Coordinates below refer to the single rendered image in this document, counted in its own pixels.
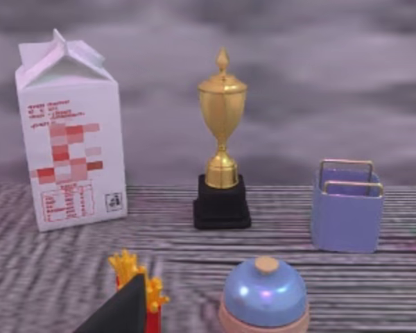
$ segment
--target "nutrition label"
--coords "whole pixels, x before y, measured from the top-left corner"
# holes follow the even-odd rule
[[[94,214],[92,185],[63,185],[42,194],[46,222],[66,221]]]

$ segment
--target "trophy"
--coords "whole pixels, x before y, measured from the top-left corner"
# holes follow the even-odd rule
[[[239,229],[251,226],[245,184],[237,163],[228,155],[227,140],[241,120],[247,86],[227,74],[228,54],[222,48],[219,73],[198,86],[203,118],[217,140],[216,154],[198,178],[198,197],[193,203],[197,229]]]

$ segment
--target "purple gray backdrop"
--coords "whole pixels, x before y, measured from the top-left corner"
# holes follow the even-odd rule
[[[120,82],[128,182],[196,182],[214,152],[197,84],[226,46],[249,86],[230,140],[248,184],[307,184],[324,157],[416,184],[416,1],[0,2],[0,181],[28,182],[17,45],[83,39]]]

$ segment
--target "striped wooden surface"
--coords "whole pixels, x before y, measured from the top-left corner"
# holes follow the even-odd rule
[[[190,187],[129,188],[124,221],[39,233],[31,193],[0,185],[0,333],[71,332],[114,293],[107,257],[126,247],[164,279],[168,333],[221,332],[229,271],[275,255],[304,277],[310,332],[416,332],[416,187],[386,189],[379,250],[321,253],[310,244],[308,187],[249,187],[253,226],[192,227]]]

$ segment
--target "blue dome lid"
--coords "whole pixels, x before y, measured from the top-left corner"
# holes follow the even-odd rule
[[[223,290],[227,311],[258,327],[291,324],[306,311],[306,287],[286,262],[271,257],[249,259],[228,275]]]

